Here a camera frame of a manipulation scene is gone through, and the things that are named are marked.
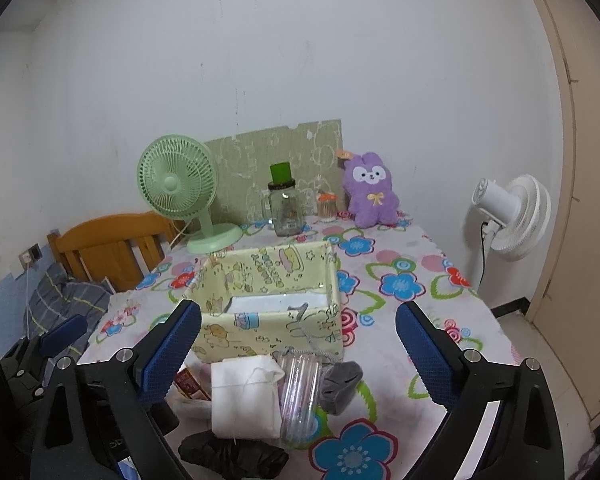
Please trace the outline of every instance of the black jar lid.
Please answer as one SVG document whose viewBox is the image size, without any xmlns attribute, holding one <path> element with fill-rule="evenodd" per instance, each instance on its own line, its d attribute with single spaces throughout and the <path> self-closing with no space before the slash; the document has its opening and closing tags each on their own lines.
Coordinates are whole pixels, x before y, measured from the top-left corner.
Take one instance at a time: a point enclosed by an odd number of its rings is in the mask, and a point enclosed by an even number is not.
<svg viewBox="0 0 600 480">
<path fill-rule="evenodd" d="M 295 186 L 296 186 L 296 180 L 294 178 L 292 178 L 291 180 L 287 180 L 286 182 L 281 182 L 280 184 L 276 184 L 275 182 L 269 182 L 267 184 L 269 191 L 288 189 L 289 187 L 295 187 Z"/>
</svg>

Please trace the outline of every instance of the wall socket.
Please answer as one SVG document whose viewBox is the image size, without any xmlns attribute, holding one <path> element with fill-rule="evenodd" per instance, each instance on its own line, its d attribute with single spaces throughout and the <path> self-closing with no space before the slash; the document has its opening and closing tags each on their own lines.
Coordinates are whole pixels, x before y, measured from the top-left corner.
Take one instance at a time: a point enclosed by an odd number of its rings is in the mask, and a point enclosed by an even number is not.
<svg viewBox="0 0 600 480">
<path fill-rule="evenodd" d="M 40 258 L 42 258 L 42 251 L 40 251 L 40 246 L 38 244 L 32 245 L 23 253 L 18 254 L 18 259 L 20 260 L 23 270 L 29 269 L 29 267 Z"/>
</svg>

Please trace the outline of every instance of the plush toy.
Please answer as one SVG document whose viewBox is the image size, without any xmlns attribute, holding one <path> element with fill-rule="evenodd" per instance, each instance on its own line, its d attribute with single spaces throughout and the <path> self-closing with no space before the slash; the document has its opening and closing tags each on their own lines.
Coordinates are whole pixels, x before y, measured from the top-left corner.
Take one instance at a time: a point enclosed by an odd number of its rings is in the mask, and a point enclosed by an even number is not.
<svg viewBox="0 0 600 480">
<path fill-rule="evenodd" d="M 377 153 L 347 154 L 342 186 L 350 196 L 349 212 L 355 215 L 356 227 L 398 222 L 398 196 L 391 190 L 391 173 Z"/>
</svg>

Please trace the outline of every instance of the cartoon print fabric box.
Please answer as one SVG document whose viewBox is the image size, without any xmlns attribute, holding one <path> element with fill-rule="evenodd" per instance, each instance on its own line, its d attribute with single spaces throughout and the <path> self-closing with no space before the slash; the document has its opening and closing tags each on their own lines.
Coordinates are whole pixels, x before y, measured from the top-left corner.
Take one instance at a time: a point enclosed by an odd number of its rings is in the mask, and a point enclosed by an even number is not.
<svg viewBox="0 0 600 480">
<path fill-rule="evenodd" d="M 193 351 L 202 362 L 271 354 L 287 347 L 318 349 L 342 358 L 342 320 L 336 257 L 328 242 L 288 244 L 239 251 L 221 251 L 206 260 L 185 298 L 202 311 L 202 328 Z M 296 294 L 322 295 L 309 303 L 298 320 Z M 262 304 L 279 303 L 257 312 L 231 312 L 230 302 L 252 297 Z"/>
</svg>

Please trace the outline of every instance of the yellow bow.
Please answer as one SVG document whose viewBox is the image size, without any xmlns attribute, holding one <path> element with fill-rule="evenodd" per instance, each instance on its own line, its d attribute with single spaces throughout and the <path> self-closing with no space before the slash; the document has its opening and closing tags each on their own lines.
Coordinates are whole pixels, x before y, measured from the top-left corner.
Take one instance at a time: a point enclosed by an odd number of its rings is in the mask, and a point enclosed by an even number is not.
<svg viewBox="0 0 600 480">
<path fill-rule="evenodd" d="M 367 200 L 373 200 L 374 205 L 382 205 L 381 200 L 384 200 L 384 193 L 381 191 L 380 193 L 369 193 L 366 196 Z"/>
</svg>

